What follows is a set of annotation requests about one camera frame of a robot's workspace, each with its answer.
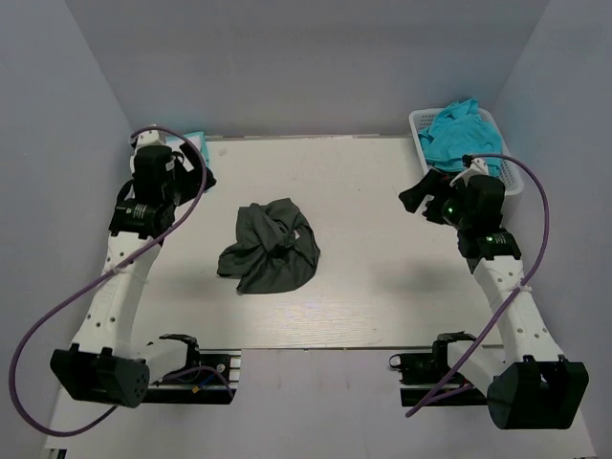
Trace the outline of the dark grey t shirt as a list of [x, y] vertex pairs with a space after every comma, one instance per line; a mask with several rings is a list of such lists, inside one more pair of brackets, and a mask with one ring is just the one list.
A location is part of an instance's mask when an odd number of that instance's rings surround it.
[[315, 276], [319, 258], [310, 223], [291, 199], [283, 198], [238, 209], [235, 243], [220, 254], [217, 274], [237, 278], [241, 295], [287, 293]]

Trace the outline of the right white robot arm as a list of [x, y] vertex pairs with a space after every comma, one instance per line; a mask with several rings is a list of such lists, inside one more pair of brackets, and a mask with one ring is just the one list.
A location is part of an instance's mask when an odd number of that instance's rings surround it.
[[486, 155], [466, 155], [455, 176], [430, 169], [399, 198], [406, 211], [457, 232], [458, 250], [492, 309], [478, 336], [438, 336], [427, 354], [403, 354], [405, 385], [428, 392], [407, 404], [408, 417], [460, 394], [483, 395], [500, 429], [569, 428], [589, 383], [585, 365], [569, 361], [548, 331], [529, 283], [539, 268], [542, 244], [526, 271], [514, 236], [503, 228], [504, 183], [490, 175]]

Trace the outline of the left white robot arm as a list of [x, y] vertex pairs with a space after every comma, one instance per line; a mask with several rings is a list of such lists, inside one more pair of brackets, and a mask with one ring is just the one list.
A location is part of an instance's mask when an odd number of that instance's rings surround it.
[[201, 373], [190, 336], [162, 335], [142, 349], [131, 340], [142, 291], [177, 208], [196, 203], [216, 181], [201, 134], [182, 138], [147, 129], [130, 143], [132, 176], [109, 225], [105, 278], [70, 347], [53, 352], [51, 369], [75, 400], [136, 407], [166, 374], [190, 382]]

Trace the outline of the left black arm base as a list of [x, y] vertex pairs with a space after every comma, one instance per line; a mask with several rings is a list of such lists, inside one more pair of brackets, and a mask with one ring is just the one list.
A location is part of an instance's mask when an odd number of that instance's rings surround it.
[[145, 404], [229, 405], [236, 395], [239, 350], [203, 350], [194, 337], [167, 334], [147, 343], [139, 357], [149, 369]]

